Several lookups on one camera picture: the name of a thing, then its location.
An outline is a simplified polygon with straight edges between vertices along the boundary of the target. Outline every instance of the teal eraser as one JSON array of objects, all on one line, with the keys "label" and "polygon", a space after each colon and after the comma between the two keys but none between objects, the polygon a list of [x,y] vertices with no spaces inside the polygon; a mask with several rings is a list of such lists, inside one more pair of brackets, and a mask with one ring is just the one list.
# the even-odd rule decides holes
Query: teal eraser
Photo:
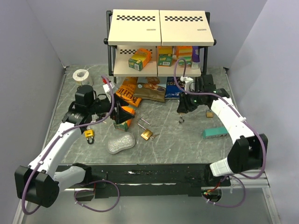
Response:
[{"label": "teal eraser", "polygon": [[210,138],[225,136],[227,134],[228,131],[226,130],[225,127],[216,127],[216,128],[209,128],[204,130],[202,135],[204,139],[210,139]]}]

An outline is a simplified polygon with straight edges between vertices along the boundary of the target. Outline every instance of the shelf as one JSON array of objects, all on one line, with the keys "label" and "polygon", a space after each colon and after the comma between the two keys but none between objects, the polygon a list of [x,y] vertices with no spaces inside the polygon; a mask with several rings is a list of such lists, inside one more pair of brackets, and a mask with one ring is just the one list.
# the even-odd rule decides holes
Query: shelf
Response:
[{"label": "shelf", "polygon": [[160,10],[162,46],[213,46],[205,11]]},{"label": "shelf", "polygon": [[[158,76],[159,77],[169,77],[173,76],[174,64],[176,62],[175,56],[173,56],[172,65],[170,67],[167,66],[158,66]],[[184,71],[184,67],[177,65],[176,76],[182,76]],[[201,76],[200,69],[191,69],[191,67],[186,68],[185,76],[187,77],[199,77]]]},{"label": "shelf", "polygon": [[161,45],[159,10],[113,10],[109,45]]},{"label": "shelf", "polygon": [[[139,48],[145,48],[152,52],[152,59],[141,70],[137,71],[129,67],[129,58]],[[115,54],[115,65],[113,76],[115,77],[156,77],[157,76],[157,51],[154,46],[123,46],[119,45]]]}]

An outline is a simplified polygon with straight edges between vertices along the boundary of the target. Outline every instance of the tape roll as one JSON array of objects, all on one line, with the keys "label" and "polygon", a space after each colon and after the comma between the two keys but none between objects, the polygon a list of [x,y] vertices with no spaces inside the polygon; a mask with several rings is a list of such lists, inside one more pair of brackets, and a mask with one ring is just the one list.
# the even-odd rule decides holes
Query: tape roll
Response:
[{"label": "tape roll", "polygon": [[73,79],[78,85],[93,85],[93,80],[89,72],[85,69],[78,69],[73,73]]}]

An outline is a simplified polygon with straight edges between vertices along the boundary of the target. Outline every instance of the robotic arm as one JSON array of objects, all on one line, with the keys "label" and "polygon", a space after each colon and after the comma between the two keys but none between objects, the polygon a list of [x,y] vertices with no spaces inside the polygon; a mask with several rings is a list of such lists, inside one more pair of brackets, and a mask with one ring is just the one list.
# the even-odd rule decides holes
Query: robotic arm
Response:
[{"label": "robotic arm", "polygon": [[[104,95],[105,99],[99,99],[100,95]],[[43,207],[50,207],[56,200],[60,191],[76,184],[89,183],[92,178],[91,167],[76,163],[68,170],[55,173],[58,165],[70,149],[72,144],[85,131],[85,127],[75,128],[64,134],[57,141],[57,137],[64,131],[74,126],[89,124],[92,121],[92,115],[96,114],[99,119],[104,117],[111,109],[111,103],[105,94],[97,96],[96,92],[89,85],[78,87],[75,93],[75,101],[69,106],[68,112],[62,119],[58,131],[48,143],[46,148],[27,166],[19,166],[15,171],[15,183],[17,195],[21,199],[25,184],[29,176],[36,170],[27,189],[26,200]],[[134,115],[126,112],[121,107],[128,105],[125,101],[114,94],[113,111],[110,118],[115,120],[117,124],[128,119],[134,118]],[[46,158],[41,162],[41,158],[56,141]]]},{"label": "robotic arm", "polygon": [[[191,83],[189,79],[188,77],[181,77],[181,81],[186,82],[185,87],[187,91],[189,91]],[[178,113],[192,112],[199,105],[207,105],[222,121],[233,142],[233,147],[225,159],[209,164],[205,173],[206,178],[212,179],[217,176],[236,174],[260,168],[263,163],[261,143],[254,133],[243,123],[245,118],[239,114],[229,94],[225,89],[216,88],[212,75],[199,77],[196,80],[195,86],[195,92],[214,93],[226,100],[229,105],[212,95],[191,95],[184,92],[179,95]],[[267,149],[267,137],[264,134],[260,134],[259,137]]]}]

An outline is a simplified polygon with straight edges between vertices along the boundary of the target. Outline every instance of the checkerboard strip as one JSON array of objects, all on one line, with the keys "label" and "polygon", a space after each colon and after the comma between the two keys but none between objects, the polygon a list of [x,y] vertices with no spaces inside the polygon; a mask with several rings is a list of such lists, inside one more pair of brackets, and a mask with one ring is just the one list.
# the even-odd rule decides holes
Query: checkerboard strip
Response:
[{"label": "checkerboard strip", "polygon": [[203,21],[203,19],[202,16],[165,16],[165,21],[198,22],[198,21]]},{"label": "checkerboard strip", "polygon": [[137,50],[133,49],[121,49],[120,50],[120,54],[125,54],[125,55],[131,55],[131,54],[135,54]]},{"label": "checkerboard strip", "polygon": [[155,16],[117,15],[116,20],[126,21],[156,21]]}]

